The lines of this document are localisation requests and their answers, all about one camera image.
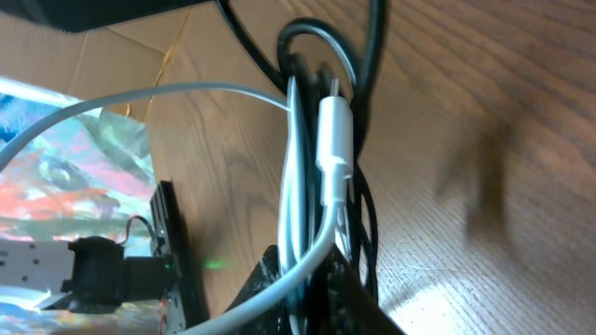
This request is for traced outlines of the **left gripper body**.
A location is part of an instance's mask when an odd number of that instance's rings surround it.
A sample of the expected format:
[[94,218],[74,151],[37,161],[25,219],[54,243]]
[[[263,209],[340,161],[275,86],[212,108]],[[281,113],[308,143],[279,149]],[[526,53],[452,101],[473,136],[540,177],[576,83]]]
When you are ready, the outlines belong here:
[[156,257],[166,258],[166,269],[173,283],[162,301],[165,314],[162,333],[183,333],[205,321],[205,299],[197,277],[188,230],[179,209],[171,181],[160,181],[150,200],[158,244],[152,246]]

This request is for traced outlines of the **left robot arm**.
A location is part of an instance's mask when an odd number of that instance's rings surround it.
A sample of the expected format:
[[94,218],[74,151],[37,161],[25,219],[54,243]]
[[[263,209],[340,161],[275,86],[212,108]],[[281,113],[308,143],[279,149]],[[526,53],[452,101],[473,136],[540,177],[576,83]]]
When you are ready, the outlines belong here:
[[181,334],[206,321],[209,310],[171,182],[157,185],[150,208],[148,256],[128,256],[123,244],[99,236],[2,240],[1,301],[86,315],[111,314],[126,302],[164,302],[163,334]]

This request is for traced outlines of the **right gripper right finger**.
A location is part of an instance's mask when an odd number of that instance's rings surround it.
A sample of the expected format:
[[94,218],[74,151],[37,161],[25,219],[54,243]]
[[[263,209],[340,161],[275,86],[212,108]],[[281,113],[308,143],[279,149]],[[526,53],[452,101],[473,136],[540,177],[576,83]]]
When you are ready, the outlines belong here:
[[361,286],[336,246],[311,277],[306,332],[312,335],[404,335]]

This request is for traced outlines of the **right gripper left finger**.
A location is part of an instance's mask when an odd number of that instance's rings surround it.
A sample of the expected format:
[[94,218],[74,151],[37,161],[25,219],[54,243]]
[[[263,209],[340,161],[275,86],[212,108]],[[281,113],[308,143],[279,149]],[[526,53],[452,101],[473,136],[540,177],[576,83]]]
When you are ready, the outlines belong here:
[[225,310],[238,312],[240,323],[228,334],[291,335],[291,307],[298,282],[295,270],[286,274],[280,267],[277,245],[268,246],[257,261],[239,293]]

